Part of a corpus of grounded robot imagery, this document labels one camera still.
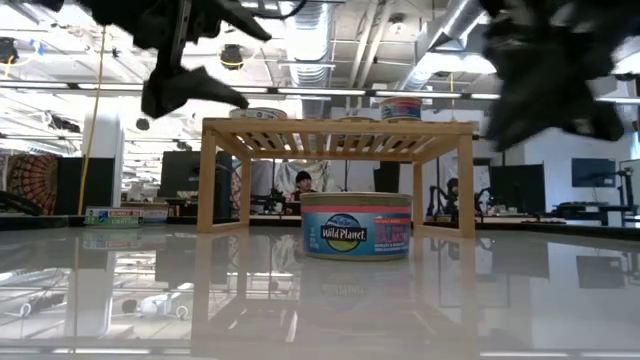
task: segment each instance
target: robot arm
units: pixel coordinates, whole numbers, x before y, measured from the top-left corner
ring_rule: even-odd
[[[427,206],[427,216],[433,216],[434,215],[433,209],[435,207],[434,206],[434,198],[435,198],[436,191],[438,192],[438,196],[444,197],[445,201],[447,201],[447,202],[450,201],[449,196],[447,195],[447,193],[444,192],[444,190],[442,190],[438,186],[430,186],[429,187],[429,206]],[[435,213],[437,214],[437,213],[441,212],[441,210],[442,210],[441,208],[438,208]]]
[[[638,0],[480,0],[492,18],[483,55],[503,80],[485,134],[503,151],[549,128],[616,141],[610,102],[587,81],[608,76],[612,52],[640,26]]]
[[[117,25],[133,36],[142,49],[157,49],[158,61],[142,90],[142,111],[152,118],[164,116],[189,99],[224,102],[247,108],[249,102],[231,87],[212,78],[204,67],[187,70],[180,65],[187,41],[215,38],[222,20],[262,41],[271,39],[254,19],[285,19],[306,4],[302,0],[287,15],[249,10],[236,0],[78,0],[101,25]],[[36,0],[60,11],[64,0]]]

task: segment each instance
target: can lid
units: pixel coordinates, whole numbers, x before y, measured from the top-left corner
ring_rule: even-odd
[[[367,197],[367,198],[396,198],[411,200],[411,195],[394,194],[394,193],[377,193],[377,192],[315,192],[300,194],[300,199],[310,198],[349,198],[349,197]]]

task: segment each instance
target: white column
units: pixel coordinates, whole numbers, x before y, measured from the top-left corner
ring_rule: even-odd
[[[110,252],[105,269],[80,268],[69,274],[65,336],[100,337],[109,332],[115,264],[115,253]],[[74,332],[76,319],[78,331]]]
[[[124,127],[120,121],[120,114],[117,105],[112,99],[100,100],[98,115],[96,116],[93,141],[91,143],[92,158],[113,158],[115,159],[113,174],[113,207],[120,206],[120,193],[122,191],[122,167],[124,153]],[[89,146],[89,136],[93,123],[93,104],[88,107],[85,113],[84,130],[82,134],[82,154],[87,153]]]

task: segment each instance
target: wooden shelf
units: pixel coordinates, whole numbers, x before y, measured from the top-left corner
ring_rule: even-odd
[[[422,223],[422,165],[458,149],[460,229],[475,237],[473,210],[473,122],[381,122],[367,119],[228,119],[202,122],[198,231],[213,232],[215,149],[243,163],[251,159],[375,160],[414,164],[414,222]],[[251,171],[243,166],[240,222],[248,226]]]
[[[205,119],[236,157],[427,162],[472,135],[471,122]]]

